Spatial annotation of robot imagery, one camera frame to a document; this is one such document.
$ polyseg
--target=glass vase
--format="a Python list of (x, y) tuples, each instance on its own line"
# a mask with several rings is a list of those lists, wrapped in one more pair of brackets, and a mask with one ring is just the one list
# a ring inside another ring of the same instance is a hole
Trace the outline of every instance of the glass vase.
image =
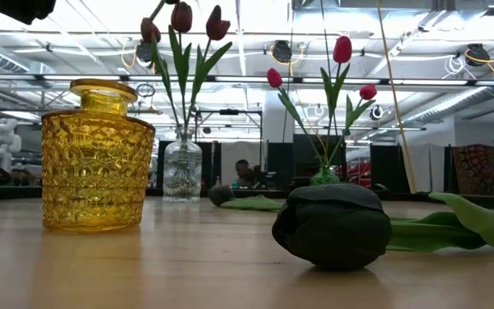
[(81, 110), (42, 118), (43, 225), (99, 232), (136, 225), (148, 182), (155, 128), (127, 117), (136, 91), (117, 82), (77, 80)]
[(202, 149), (192, 142), (193, 130), (177, 129), (177, 141), (165, 148), (163, 200), (172, 203), (199, 201), (202, 189)]
[(327, 166), (320, 167), (319, 172), (310, 179), (310, 185), (338, 184), (339, 182), (332, 168)]

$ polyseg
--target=green glass vase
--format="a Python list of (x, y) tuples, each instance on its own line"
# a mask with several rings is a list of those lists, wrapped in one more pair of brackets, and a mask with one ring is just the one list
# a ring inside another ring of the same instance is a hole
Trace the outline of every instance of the green glass vase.
[(325, 184), (338, 184), (340, 180), (332, 173), (331, 168), (328, 166), (322, 166), (312, 179), (310, 179), (310, 185), (325, 185)]

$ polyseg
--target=table surface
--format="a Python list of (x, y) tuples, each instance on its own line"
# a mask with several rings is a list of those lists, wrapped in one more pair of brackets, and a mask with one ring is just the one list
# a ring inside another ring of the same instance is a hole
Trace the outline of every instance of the table surface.
[[(384, 205), (405, 217), (446, 209)], [(140, 227), (53, 233), (40, 199), (0, 201), (0, 308), (494, 308), (490, 247), (389, 251), (328, 273), (274, 242), (275, 216), (147, 197)]]

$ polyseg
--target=person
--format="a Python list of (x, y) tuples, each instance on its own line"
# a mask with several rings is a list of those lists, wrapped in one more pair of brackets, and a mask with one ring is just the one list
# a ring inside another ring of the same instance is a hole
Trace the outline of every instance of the person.
[(236, 162), (236, 173), (238, 179), (236, 182), (240, 188), (253, 186), (253, 171), (249, 168), (249, 162), (245, 159)]

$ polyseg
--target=red tulip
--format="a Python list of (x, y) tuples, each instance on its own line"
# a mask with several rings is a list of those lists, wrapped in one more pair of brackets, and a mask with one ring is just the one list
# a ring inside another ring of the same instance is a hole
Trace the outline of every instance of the red tulip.
[(158, 42), (161, 41), (160, 30), (147, 17), (142, 18), (141, 34), (142, 34), (142, 39), (144, 40), (144, 42), (151, 43), (152, 42), (152, 35), (155, 35), (155, 38), (158, 40)]
[(171, 15), (171, 25), (180, 33), (187, 33), (192, 28), (192, 8), (187, 3), (175, 4)]
[(268, 70), (266, 77), (268, 78), (268, 83), (272, 86), (272, 88), (278, 88), (283, 83), (280, 73), (274, 68)]
[(347, 36), (341, 36), (334, 44), (333, 60), (338, 64), (345, 64), (352, 57), (352, 41)]
[(222, 21), (222, 10), (219, 5), (214, 7), (205, 28), (207, 30), (207, 36), (212, 40), (221, 40), (228, 33), (230, 22)]
[(375, 95), (377, 95), (377, 88), (373, 84), (363, 86), (359, 90), (359, 96), (363, 100), (371, 100), (375, 97)]

